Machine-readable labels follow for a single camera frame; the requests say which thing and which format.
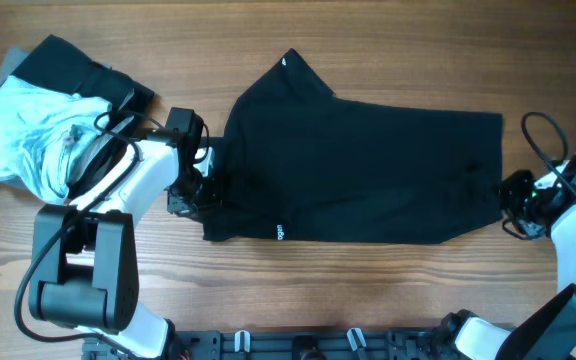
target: brown wooden surface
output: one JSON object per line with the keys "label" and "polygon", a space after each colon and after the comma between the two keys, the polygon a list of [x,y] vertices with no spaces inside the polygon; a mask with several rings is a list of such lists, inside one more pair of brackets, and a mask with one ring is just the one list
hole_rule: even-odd
{"label": "brown wooden surface", "polygon": [[[237,96],[293,47],[342,98],[502,113],[505,175],[542,171],[520,132],[524,112],[552,114],[576,146],[572,2],[1,6],[0,62],[8,47],[30,50],[50,33],[154,89],[155,117],[194,108],[216,135]],[[559,153],[547,126],[534,131]],[[2,359],[79,356],[78,343],[35,343],[14,325],[41,206],[0,186]],[[429,247],[201,236],[165,212],[163,196],[136,231],[140,300],[182,330],[424,326],[461,308],[516,325],[556,292],[552,244],[514,240],[499,224]]]}

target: logo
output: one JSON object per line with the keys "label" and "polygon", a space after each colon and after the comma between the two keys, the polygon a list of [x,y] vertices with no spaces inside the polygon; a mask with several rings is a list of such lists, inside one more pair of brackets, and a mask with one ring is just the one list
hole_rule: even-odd
{"label": "logo", "polygon": [[284,227],[277,225],[277,240],[283,240],[284,235],[286,235],[286,233],[284,233]]}

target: wooden floor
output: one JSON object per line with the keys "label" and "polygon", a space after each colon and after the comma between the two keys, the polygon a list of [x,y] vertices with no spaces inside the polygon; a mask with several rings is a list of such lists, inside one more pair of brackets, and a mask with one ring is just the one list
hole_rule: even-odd
{"label": "wooden floor", "polygon": [[[576,146],[576,2],[496,3],[0,6],[0,62],[8,47],[30,50],[52,33],[154,89],[155,117],[193,108],[219,135],[237,96],[292,47],[341,98],[502,113],[504,174],[541,174],[519,120],[547,112]],[[534,131],[559,154],[554,132]],[[26,339],[13,321],[41,206],[0,186],[0,359],[80,355],[78,343]],[[163,196],[136,230],[140,300],[182,330],[426,326],[462,308],[517,325],[556,292],[552,244],[515,240],[499,224],[428,247],[201,236],[166,213]]]}

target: shirt sleeve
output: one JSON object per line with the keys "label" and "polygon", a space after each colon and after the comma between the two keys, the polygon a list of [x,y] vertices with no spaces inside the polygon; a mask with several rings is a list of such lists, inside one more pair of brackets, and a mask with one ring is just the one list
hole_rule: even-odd
{"label": "shirt sleeve", "polygon": [[297,51],[290,49],[240,97],[240,100],[306,100],[333,95],[333,91]]}

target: black fabric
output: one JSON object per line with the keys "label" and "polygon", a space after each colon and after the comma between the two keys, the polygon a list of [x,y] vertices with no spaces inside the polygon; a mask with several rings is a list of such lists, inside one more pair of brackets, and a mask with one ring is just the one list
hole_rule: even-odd
{"label": "black fabric", "polygon": [[296,51],[235,104],[204,238],[436,244],[501,218],[502,117],[341,100]]}
{"label": "black fabric", "polygon": [[[54,35],[44,39],[12,75],[48,90],[71,95],[78,93],[83,97],[101,97],[112,104],[113,110],[118,110],[131,96],[122,109],[145,113],[155,95],[128,75],[93,61],[77,47]],[[112,129],[123,119],[122,116],[111,116],[107,128]],[[131,136],[140,123],[141,119],[135,117],[119,133]],[[95,172],[123,146],[121,141],[110,140],[85,169],[81,178],[70,185],[69,196],[75,198],[90,190],[95,185],[92,181]]]}

